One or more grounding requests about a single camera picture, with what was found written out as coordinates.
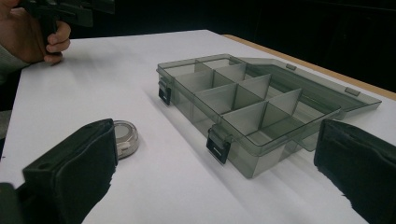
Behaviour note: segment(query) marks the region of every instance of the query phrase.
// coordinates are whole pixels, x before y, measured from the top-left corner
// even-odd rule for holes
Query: table edge
[[[312,63],[308,63],[306,61],[303,61],[303,60],[300,60],[300,59],[297,59],[297,58],[294,58],[292,56],[289,56],[287,54],[281,53],[279,51],[276,51],[276,50],[273,50],[273,49],[268,49],[267,47],[255,44],[253,42],[250,42],[248,40],[242,39],[242,38],[237,37],[235,35],[223,35],[223,36],[225,36],[225,37],[227,37],[227,38],[229,38],[231,40],[234,40],[236,42],[239,42],[239,43],[245,44],[247,46],[253,47],[254,49],[258,49],[258,50],[264,51],[266,53],[273,54],[276,57],[279,57],[279,58],[288,60],[290,62],[297,63],[299,65],[302,65],[302,66],[311,68],[313,70],[319,71],[320,73],[322,73],[322,74],[324,74],[326,76],[337,78],[337,79],[345,81],[345,82],[347,82],[347,83],[349,83],[351,85],[354,85],[354,86],[360,87],[362,89],[365,89],[367,91],[371,91],[371,92],[374,92],[374,93],[376,93],[378,95],[382,95],[384,97],[387,97],[387,98],[389,98],[391,100],[396,100],[396,93],[393,92],[393,91],[387,91],[387,90],[379,88],[377,86],[374,86],[374,85],[359,81],[359,80],[357,80],[355,78],[347,77],[345,75],[336,73],[336,72],[334,72],[332,70],[329,70],[329,69],[314,65]]]

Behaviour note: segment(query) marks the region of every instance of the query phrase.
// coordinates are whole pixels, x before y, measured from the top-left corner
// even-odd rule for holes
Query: white tabletop
[[[318,171],[314,152],[301,150],[246,179],[230,162],[220,165],[206,137],[158,97],[158,63],[221,53],[276,58],[206,30],[72,40],[62,63],[22,71],[0,181],[17,188],[22,168],[78,128],[123,119],[136,126],[140,147],[120,161],[84,223],[366,223]],[[396,145],[396,102],[353,88],[383,102],[344,122]]]

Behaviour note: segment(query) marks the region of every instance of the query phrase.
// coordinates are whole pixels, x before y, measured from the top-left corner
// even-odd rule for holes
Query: human arm
[[[45,61],[58,63],[62,60],[62,51],[70,45],[70,26],[62,21],[57,21],[58,30],[48,36],[49,44],[44,46],[40,25],[21,7],[15,7],[20,0],[0,0],[0,45],[6,50],[2,51],[1,57],[7,53],[15,58],[8,62],[0,62],[0,71],[4,74],[15,68],[30,63]]]

